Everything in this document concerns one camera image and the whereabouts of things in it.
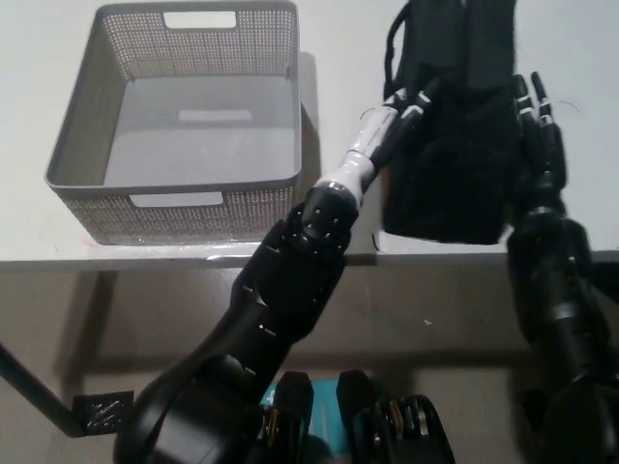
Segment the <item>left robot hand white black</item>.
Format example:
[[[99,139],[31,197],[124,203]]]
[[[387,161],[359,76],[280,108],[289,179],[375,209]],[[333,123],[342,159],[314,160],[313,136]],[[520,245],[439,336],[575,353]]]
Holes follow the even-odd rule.
[[[441,86],[441,80],[434,78],[412,96],[402,88],[374,108],[339,172],[348,179],[369,183],[429,114]]]

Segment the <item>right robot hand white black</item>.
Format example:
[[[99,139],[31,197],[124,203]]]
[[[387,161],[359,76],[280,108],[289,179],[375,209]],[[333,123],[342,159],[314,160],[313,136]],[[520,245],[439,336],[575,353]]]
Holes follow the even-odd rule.
[[[525,163],[516,210],[520,215],[549,210],[563,216],[562,190],[567,184],[563,136],[541,76],[538,72],[532,72],[529,79],[515,75],[514,91],[519,149]]]

